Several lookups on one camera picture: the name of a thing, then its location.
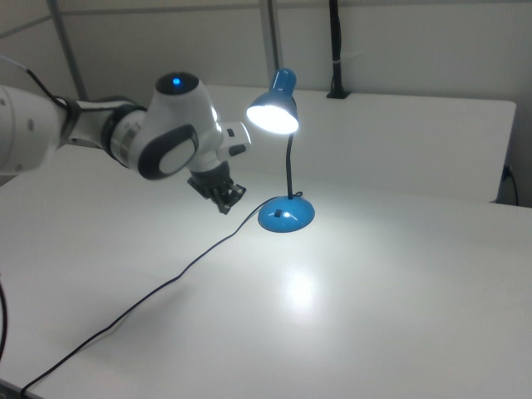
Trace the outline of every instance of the white wall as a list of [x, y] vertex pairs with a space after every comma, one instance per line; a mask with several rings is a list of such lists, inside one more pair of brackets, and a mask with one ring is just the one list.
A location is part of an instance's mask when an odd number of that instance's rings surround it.
[[59, 4], [91, 99], [122, 94], [148, 105], [171, 71], [207, 84], [268, 84], [258, 0]]
[[[327, 2], [318, 3], [281, 2], [279, 26], [298, 87], [328, 90], [329, 15]], [[532, 3], [349, 6], [340, 19], [342, 49], [362, 53], [342, 64], [350, 91], [515, 102], [508, 163], [521, 204], [532, 206]], [[513, 203], [510, 184], [502, 199]]]
[[[0, 0], [0, 54], [32, 69], [52, 93], [76, 97], [46, 0]], [[0, 62], [0, 84], [41, 94], [22, 71]], [[0, 176], [0, 185], [10, 178]]]
[[[0, 1], [0, 32], [48, 15], [45, 0]], [[268, 84], [259, 0], [58, 3], [90, 98], [123, 94], [147, 104], [153, 81], [172, 70], [193, 71], [208, 84]], [[508, 162], [521, 204], [532, 206], [532, 2], [340, 3], [347, 4], [340, 7], [343, 50], [362, 52], [343, 64], [347, 89], [517, 103]], [[283, 63], [297, 72], [299, 89], [327, 90], [330, 83], [327, 5], [278, 0]], [[5, 49], [56, 92], [76, 94], [51, 20], [0, 38]], [[31, 86], [24, 79], [17, 84]], [[502, 200], [512, 197], [511, 185], [503, 184]]]

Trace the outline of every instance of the black cable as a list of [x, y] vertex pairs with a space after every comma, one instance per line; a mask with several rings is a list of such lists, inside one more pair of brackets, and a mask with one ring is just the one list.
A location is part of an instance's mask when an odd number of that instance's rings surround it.
[[68, 109], [68, 106], [62, 102], [60, 102], [56, 96], [54, 96], [47, 88], [46, 86], [44, 86], [44, 84], [39, 80], [39, 78], [37, 77], [37, 75], [35, 75], [31, 69], [26, 69], [26, 73], [37, 83], [37, 85], [41, 88], [41, 90], [44, 92], [44, 94], [47, 95], [48, 98], [50, 98], [50, 100], [52, 100], [52, 102], [61, 107], [62, 109], [64, 110], [67, 110]]
[[135, 310], [135, 308], [137, 308], [141, 303], [143, 303], [146, 299], [148, 299], [149, 297], [151, 297], [152, 295], [154, 295], [155, 293], [158, 293], [161, 289], [163, 289], [164, 287], [176, 282], [177, 280], [179, 280], [186, 272], [189, 268], [191, 268], [194, 264], [196, 264], [200, 259], [202, 259], [206, 254], [208, 254], [210, 251], [212, 251], [213, 249], [215, 249], [216, 247], [218, 247], [220, 244], [224, 243], [225, 241], [227, 241], [228, 239], [231, 239], [233, 238], [239, 231], [240, 229], [242, 229], [244, 227], [244, 225], [246, 223], [249, 222], [249, 220], [257, 213], [257, 211], [264, 205], [266, 204], [267, 202], [275, 199], [277, 197], [273, 197], [273, 198], [270, 198], [270, 199], [267, 199], [266, 201], [264, 201], [262, 204], [260, 204], [259, 206], [257, 206], [253, 211], [251, 211], [251, 213], [244, 219], [244, 221], [240, 224], [240, 226], [230, 235], [226, 236], [225, 238], [221, 239], [220, 241], [218, 241], [216, 244], [212, 245], [209, 249], [207, 249], [205, 252], [203, 252], [200, 256], [198, 256], [196, 259], [194, 259], [192, 262], [190, 262], [186, 268], [183, 269], [183, 271], [181, 273], [179, 273], [176, 277], [168, 280], [166, 283], [163, 283], [161, 284], [159, 287], [157, 287], [156, 289], [152, 290], [150, 293], [146, 294], [141, 300], [139, 300], [137, 303], [135, 303], [133, 306], [131, 306], [129, 309], [127, 309], [125, 312], [123, 312], [123, 314], [121, 314], [114, 322], [112, 322], [111, 324], [109, 324], [107, 327], [103, 328], [102, 330], [100, 330], [99, 332], [97, 332], [96, 334], [92, 335], [90, 338], [88, 338], [84, 343], [82, 343], [80, 346], [78, 346], [76, 349], [74, 349], [72, 352], [70, 352], [68, 355], [66, 355], [62, 360], [60, 360], [58, 363], [56, 363], [54, 366], [52, 366], [51, 368], [49, 368], [48, 370], [46, 370], [43, 374], [41, 374], [39, 377], [35, 378], [33, 381], [29, 382], [21, 391], [20, 391], [20, 395], [21, 397], [28, 397], [26, 395], [26, 391], [29, 387], [31, 387], [32, 385], [36, 384], [37, 382], [41, 381], [44, 377], [47, 377], [48, 375], [50, 375], [52, 372], [54, 372], [55, 370], [57, 370], [64, 362], [66, 362], [68, 359], [70, 359], [71, 357], [73, 357], [76, 353], [78, 353], [80, 350], [82, 350], [88, 343], [90, 343], [91, 341], [93, 341], [94, 339], [96, 339], [97, 337], [99, 337], [100, 335], [108, 332], [109, 330], [111, 330], [120, 320], [122, 320], [123, 318], [125, 318], [129, 313], [131, 313], [133, 310]]
[[3, 292], [3, 287], [1, 283], [0, 283], [0, 302], [2, 302], [2, 338], [0, 338], [0, 361], [2, 361], [3, 350], [6, 347], [6, 338], [7, 338], [7, 302], [6, 302], [6, 294]]
[[290, 161], [290, 154], [292, 153], [293, 133], [288, 136], [288, 145], [286, 147], [286, 185], [288, 187], [288, 199], [293, 198], [292, 192], [292, 162]]
[[511, 168], [508, 168], [508, 177], [512, 179], [512, 183], [514, 186], [515, 206], [519, 206], [519, 195], [517, 193], [517, 183], [515, 183], [515, 177], [514, 177], [514, 174], [512, 173]]

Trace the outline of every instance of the power cord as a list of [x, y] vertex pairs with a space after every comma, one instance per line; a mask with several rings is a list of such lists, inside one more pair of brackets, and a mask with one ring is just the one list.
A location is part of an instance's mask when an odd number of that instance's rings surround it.
[[259, 206], [257, 206], [254, 210], [251, 211], [251, 213], [244, 219], [244, 221], [240, 224], [240, 226], [230, 235], [226, 236], [225, 238], [221, 239], [220, 241], [218, 241], [216, 244], [212, 245], [209, 249], [207, 249], [205, 252], [203, 252], [200, 256], [198, 256], [196, 259], [194, 259], [192, 262], [190, 262], [184, 269], [181, 273], [179, 273], [177, 276], [175, 276], [174, 278], [168, 280], [167, 282], [161, 284], [159, 287], [157, 287], [156, 289], [154, 289], [153, 291], [151, 291], [150, 293], [146, 294], [141, 300], [139, 300], [137, 303], [135, 303], [133, 306], [131, 306], [130, 308], [128, 308], [125, 312], [123, 312], [123, 314], [121, 314], [114, 322], [112, 322], [111, 324], [109, 324], [107, 327], [103, 328], [102, 330], [100, 330], [99, 332], [95, 333], [94, 335], [92, 335], [90, 338], [88, 338], [86, 341], [84, 341], [80, 346], [78, 346], [76, 349], [74, 349], [72, 352], [70, 352], [69, 354], [67, 354], [63, 359], [61, 359], [59, 362], [57, 362], [54, 366], [52, 366], [51, 368], [49, 368], [48, 370], [46, 370], [43, 374], [41, 374], [39, 377], [35, 378], [33, 381], [29, 382], [21, 391], [20, 391], [20, 395], [21, 397], [28, 397], [26, 395], [26, 391], [28, 390], [28, 388], [30, 388], [31, 386], [35, 385], [37, 382], [41, 381], [43, 378], [49, 376], [52, 372], [54, 372], [55, 370], [57, 370], [64, 362], [66, 362], [68, 359], [70, 359], [71, 357], [73, 357], [75, 354], [77, 354], [80, 350], [82, 350], [86, 345], [88, 345], [90, 342], [94, 341], [96, 338], [98, 338], [99, 336], [101, 336], [102, 334], [104, 333], [107, 333], [109, 330], [111, 330], [117, 323], [119, 323], [122, 319], [124, 319], [126, 316], [128, 316], [131, 312], [133, 312], [133, 310], [135, 310], [141, 303], [143, 303], [146, 299], [148, 299], [149, 297], [151, 297], [152, 295], [154, 295], [155, 293], [158, 293], [161, 289], [163, 289], [164, 287], [172, 284], [172, 283], [175, 283], [177, 280], [179, 280], [181, 277], [183, 277], [183, 275], [187, 272], [187, 270], [189, 270], [189, 268], [191, 268], [194, 264], [196, 264], [200, 259], [202, 259], [206, 254], [208, 254], [210, 251], [212, 251], [213, 249], [215, 249], [216, 247], [218, 247], [219, 245], [221, 245], [222, 243], [224, 243], [225, 241], [227, 241], [228, 239], [231, 239], [233, 238], [239, 231], [240, 229], [242, 229], [244, 227], [244, 225], [246, 223], [249, 222], [249, 220], [251, 218], [253, 218], [253, 216], [257, 213], [257, 211], [266, 203], [268, 203], [269, 201], [271, 200], [274, 200], [275, 198], [278, 198], [278, 197], [273, 197], [273, 198], [270, 198], [270, 199], [267, 199], [265, 200], [262, 204], [260, 204]]
[[1, 283], [0, 283], [0, 302], [2, 303], [2, 338], [0, 338], [0, 361], [2, 361], [3, 350], [6, 347], [6, 338], [7, 338], [7, 302], [6, 302], [6, 295], [3, 292], [3, 287]]

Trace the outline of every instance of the blue desk lamp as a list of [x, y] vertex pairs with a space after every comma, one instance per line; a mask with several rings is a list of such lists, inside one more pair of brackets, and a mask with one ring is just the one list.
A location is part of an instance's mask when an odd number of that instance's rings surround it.
[[272, 133], [288, 136], [286, 149], [286, 181], [288, 195], [272, 199], [259, 211], [259, 223], [266, 230], [288, 233], [302, 229], [314, 219], [314, 208], [302, 196], [292, 192], [292, 151], [293, 134], [299, 128], [298, 108], [293, 99], [296, 75], [288, 68], [277, 71], [269, 91], [257, 97], [249, 106], [247, 115], [258, 127]]

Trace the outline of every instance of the lamp neck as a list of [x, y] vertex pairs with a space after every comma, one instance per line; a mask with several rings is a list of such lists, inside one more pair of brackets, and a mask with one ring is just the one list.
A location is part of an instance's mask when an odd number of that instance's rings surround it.
[[290, 160], [290, 154], [292, 153], [292, 141], [293, 133], [288, 136], [288, 145], [286, 147], [286, 183], [288, 188], [288, 199], [293, 198], [292, 191], [292, 162]]

